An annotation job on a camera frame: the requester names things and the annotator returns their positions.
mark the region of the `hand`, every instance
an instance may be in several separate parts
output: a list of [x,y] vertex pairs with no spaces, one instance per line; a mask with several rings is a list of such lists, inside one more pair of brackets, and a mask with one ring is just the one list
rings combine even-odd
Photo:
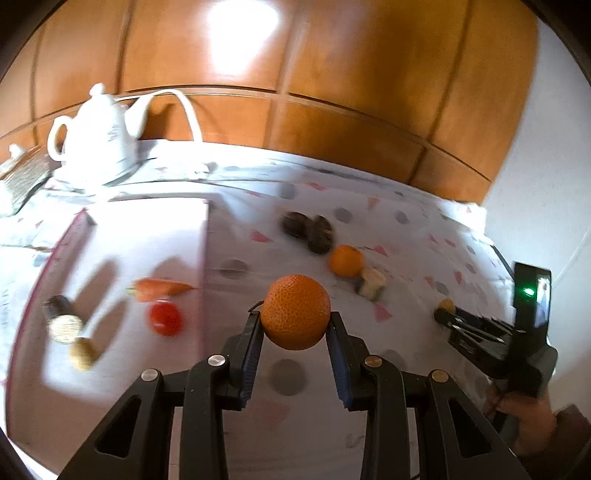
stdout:
[[495,410],[513,415],[519,420],[519,435],[511,446],[518,456],[533,455],[544,451],[556,431],[557,422],[548,391],[541,398],[532,398],[517,392],[500,395],[491,385],[486,389],[483,413],[491,418]]

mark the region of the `cherry tomato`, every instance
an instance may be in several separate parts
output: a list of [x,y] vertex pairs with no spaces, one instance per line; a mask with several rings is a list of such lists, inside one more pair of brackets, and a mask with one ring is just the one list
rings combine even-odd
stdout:
[[174,303],[168,300],[157,300],[150,305],[148,322],[156,333],[173,336],[180,331],[183,318]]

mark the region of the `table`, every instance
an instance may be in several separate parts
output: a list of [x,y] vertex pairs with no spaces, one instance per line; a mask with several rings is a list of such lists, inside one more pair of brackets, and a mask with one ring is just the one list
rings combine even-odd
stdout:
[[[274,280],[305,274],[326,288],[332,309],[341,312],[349,333],[364,338],[372,353],[422,375],[442,368],[476,404],[482,403],[486,378],[447,344],[448,331],[431,313],[451,297],[465,310],[512,318],[512,280],[484,236],[484,209],[297,155],[221,144],[140,144],[141,167],[117,185],[85,196],[50,179],[19,214],[0,219],[2,387],[28,293],[75,213],[94,202],[199,196],[210,203],[204,292],[208,355],[219,353],[225,339],[241,331],[246,311],[264,298]],[[327,257],[284,235],[278,221],[288,211],[325,216],[338,244],[361,249],[366,263],[388,279],[380,301],[355,295],[348,282],[326,268]],[[359,478],[365,415],[342,408],[331,379],[324,342],[305,352],[265,342],[249,406],[224,417],[230,474],[241,479],[279,472],[284,479]],[[323,427],[327,416],[343,419],[328,433]],[[302,425],[319,431],[310,435]],[[244,441],[244,432],[252,432],[252,442]],[[412,434],[411,446],[416,450]],[[416,451],[412,460],[417,473]]]

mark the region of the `sleeve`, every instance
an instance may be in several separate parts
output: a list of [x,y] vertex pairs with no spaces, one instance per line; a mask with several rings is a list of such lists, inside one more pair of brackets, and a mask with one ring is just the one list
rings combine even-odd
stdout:
[[589,421],[574,405],[559,411],[556,420],[556,432],[548,448],[520,459],[532,480],[556,480],[565,476],[591,437]]

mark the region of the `wooden panel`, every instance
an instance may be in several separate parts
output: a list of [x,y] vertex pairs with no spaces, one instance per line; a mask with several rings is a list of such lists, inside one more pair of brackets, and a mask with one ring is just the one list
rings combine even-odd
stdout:
[[290,92],[426,136],[456,55],[467,0],[314,2]]
[[35,118],[112,93],[129,0],[68,0],[46,23],[35,75]]
[[445,199],[480,203],[491,183],[454,158],[427,150],[411,185]]
[[[262,147],[271,101],[230,95],[190,95],[206,142]],[[187,116],[178,99],[157,96],[142,139],[192,140]]]
[[[37,139],[39,140],[39,144],[45,147],[47,145],[47,137],[49,135],[49,130],[51,130],[51,126],[53,125],[53,121],[57,116],[60,115],[67,115],[74,118],[80,109],[80,105],[76,105],[72,108],[63,110],[51,117],[44,118],[37,126]],[[61,146],[64,143],[64,139],[66,138],[66,127],[61,127],[57,133],[57,146],[58,150],[61,149]]]
[[422,150],[391,128],[295,103],[286,104],[270,148],[404,182]]
[[0,163],[10,158],[8,146],[11,143],[16,143],[25,150],[29,150],[35,146],[35,138],[33,137],[33,129],[25,127],[9,135],[0,138]]
[[466,46],[433,143],[493,180],[535,65],[537,20],[519,0],[475,0]]
[[0,136],[31,122],[31,70],[39,32],[22,48],[0,83]]
[[123,88],[275,89],[297,0],[137,0]]

